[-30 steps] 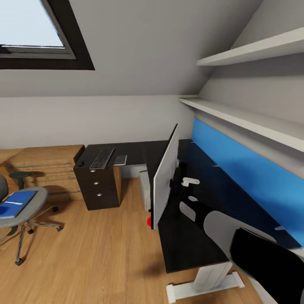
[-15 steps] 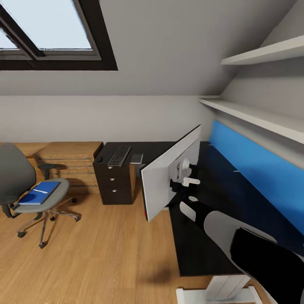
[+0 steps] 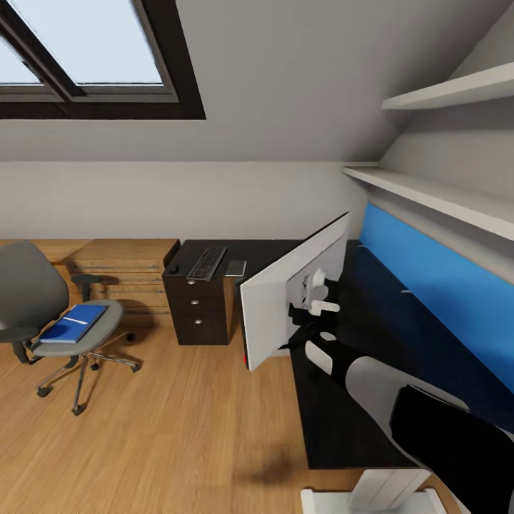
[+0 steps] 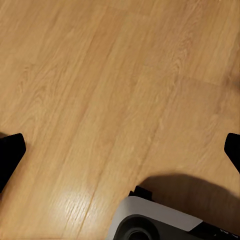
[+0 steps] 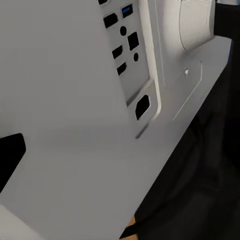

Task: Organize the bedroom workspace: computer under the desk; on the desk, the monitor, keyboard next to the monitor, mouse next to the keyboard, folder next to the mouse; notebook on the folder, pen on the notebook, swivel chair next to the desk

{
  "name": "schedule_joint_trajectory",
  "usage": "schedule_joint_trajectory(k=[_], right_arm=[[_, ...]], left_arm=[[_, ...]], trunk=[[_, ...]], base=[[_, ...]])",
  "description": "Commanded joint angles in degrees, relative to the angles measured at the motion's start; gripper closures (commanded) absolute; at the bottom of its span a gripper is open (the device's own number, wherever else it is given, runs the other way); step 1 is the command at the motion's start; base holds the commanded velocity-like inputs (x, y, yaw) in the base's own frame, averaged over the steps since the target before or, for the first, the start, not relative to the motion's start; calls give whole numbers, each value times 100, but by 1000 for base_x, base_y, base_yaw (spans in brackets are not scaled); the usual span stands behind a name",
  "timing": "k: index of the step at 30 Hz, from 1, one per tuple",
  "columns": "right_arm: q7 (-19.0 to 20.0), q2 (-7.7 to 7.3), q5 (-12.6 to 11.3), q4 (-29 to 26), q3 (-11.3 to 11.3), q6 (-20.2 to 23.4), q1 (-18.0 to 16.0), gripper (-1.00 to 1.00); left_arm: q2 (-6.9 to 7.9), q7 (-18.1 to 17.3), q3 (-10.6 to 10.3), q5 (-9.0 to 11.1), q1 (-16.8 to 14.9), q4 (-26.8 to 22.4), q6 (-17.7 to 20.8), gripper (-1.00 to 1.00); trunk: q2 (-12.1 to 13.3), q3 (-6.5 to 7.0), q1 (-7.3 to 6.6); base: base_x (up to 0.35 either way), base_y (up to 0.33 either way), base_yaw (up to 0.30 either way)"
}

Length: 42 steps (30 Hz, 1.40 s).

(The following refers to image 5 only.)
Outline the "monitor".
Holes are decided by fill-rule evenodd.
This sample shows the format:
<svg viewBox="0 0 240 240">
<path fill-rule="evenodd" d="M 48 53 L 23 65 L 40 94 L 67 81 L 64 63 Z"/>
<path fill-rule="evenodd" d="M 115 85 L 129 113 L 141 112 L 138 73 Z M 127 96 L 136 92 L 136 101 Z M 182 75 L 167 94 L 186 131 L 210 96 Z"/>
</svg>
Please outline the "monitor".
<svg viewBox="0 0 240 240">
<path fill-rule="evenodd" d="M 233 50 L 219 177 L 197 112 Z M 201 154 L 183 190 L 129 225 L 191 122 Z M 0 240 L 120 240 L 206 184 L 240 200 L 224 151 L 240 135 L 237 0 L 0 0 L 0 139 L 26 152 L 0 192 Z"/>
</svg>

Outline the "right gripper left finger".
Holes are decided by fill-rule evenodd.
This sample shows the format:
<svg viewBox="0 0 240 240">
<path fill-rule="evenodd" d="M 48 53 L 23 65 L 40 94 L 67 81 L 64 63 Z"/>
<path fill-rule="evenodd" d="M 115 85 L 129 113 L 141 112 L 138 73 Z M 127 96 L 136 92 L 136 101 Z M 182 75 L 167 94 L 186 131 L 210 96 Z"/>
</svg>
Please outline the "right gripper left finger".
<svg viewBox="0 0 240 240">
<path fill-rule="evenodd" d="M 0 138 L 0 193 L 26 153 L 21 133 Z"/>
</svg>

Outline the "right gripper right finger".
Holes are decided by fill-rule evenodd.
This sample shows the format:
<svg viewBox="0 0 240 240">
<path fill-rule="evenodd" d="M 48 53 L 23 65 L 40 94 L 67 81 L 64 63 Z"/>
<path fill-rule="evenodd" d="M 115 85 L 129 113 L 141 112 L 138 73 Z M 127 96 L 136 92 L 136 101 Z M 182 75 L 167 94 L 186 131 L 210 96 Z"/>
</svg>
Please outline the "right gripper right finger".
<svg viewBox="0 0 240 240">
<path fill-rule="evenodd" d="M 227 135 L 224 151 L 240 173 L 240 135 L 229 133 Z"/>
</svg>

